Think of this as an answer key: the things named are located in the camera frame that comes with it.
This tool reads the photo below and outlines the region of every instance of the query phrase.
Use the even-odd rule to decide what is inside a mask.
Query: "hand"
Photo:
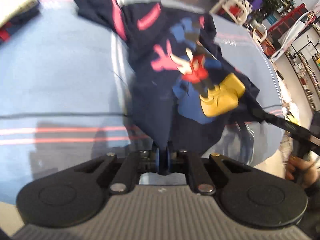
[[[290,155],[288,163],[285,167],[285,179],[293,180],[294,177],[292,173],[296,170],[296,168],[300,170],[307,170],[312,164],[313,162],[306,162],[298,157]],[[303,176],[302,187],[303,188],[310,187],[313,183],[315,183],[318,180],[318,178],[319,178],[319,173],[316,167],[312,166],[305,172]]]

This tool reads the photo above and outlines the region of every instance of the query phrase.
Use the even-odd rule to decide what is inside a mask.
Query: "navy blue t-shirt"
[[[134,3],[119,7],[116,0],[74,0],[78,14],[116,32],[128,45],[128,62],[135,72],[132,85],[134,123],[165,149],[204,152],[219,141],[226,124],[254,121],[248,107],[260,107],[259,93],[250,80],[223,59],[213,43],[216,29],[210,14],[166,8],[161,2]],[[234,73],[245,85],[239,106],[225,114],[207,117],[201,109],[198,76],[178,70],[170,55],[188,61],[196,40],[218,60],[205,57],[201,81],[219,84]]]

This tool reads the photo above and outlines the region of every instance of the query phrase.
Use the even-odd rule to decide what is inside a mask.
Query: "screw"
[[[198,186],[198,190],[201,193],[210,193],[214,190],[214,187],[212,185],[209,184],[200,184]]]
[[[110,189],[114,192],[124,192],[127,187],[123,183],[115,183],[110,186]]]

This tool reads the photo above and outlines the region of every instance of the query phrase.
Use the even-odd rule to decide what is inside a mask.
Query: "person's finger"
[[[291,165],[293,165],[294,167],[296,167],[300,170],[306,170],[307,168],[309,168],[311,166],[310,162],[306,162],[306,161],[304,161],[298,157],[295,157],[293,155],[290,155],[288,163],[290,163]]]
[[[287,171],[291,173],[293,173],[296,170],[295,166],[293,166],[291,163],[288,163],[285,168]]]
[[[287,171],[285,173],[285,177],[284,178],[287,179],[287,180],[293,180],[294,176],[290,172]]]

